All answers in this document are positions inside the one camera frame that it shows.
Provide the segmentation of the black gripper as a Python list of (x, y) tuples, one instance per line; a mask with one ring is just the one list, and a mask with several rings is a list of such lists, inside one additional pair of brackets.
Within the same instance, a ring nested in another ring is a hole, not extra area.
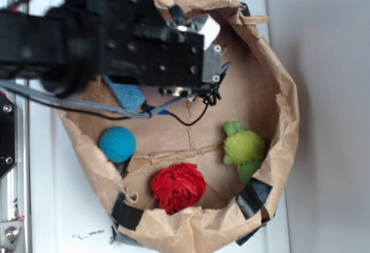
[(220, 25), (211, 15), (189, 18), (172, 5), (165, 19), (154, 0), (65, 0), (65, 6), (97, 26), (100, 75), (177, 96), (209, 96), (218, 88)]

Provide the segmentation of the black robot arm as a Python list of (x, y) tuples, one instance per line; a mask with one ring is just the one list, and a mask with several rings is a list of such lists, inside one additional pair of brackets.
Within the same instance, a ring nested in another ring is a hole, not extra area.
[(204, 96), (220, 81), (220, 26), (188, 18), (178, 5), (163, 18), (154, 0), (65, 0), (43, 16), (1, 11), (1, 78), (39, 79), (66, 98), (98, 76)]

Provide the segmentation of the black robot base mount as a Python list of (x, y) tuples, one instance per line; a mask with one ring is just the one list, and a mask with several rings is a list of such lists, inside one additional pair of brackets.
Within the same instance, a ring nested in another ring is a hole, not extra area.
[(0, 153), (1, 180), (16, 164), (16, 106), (1, 92)]

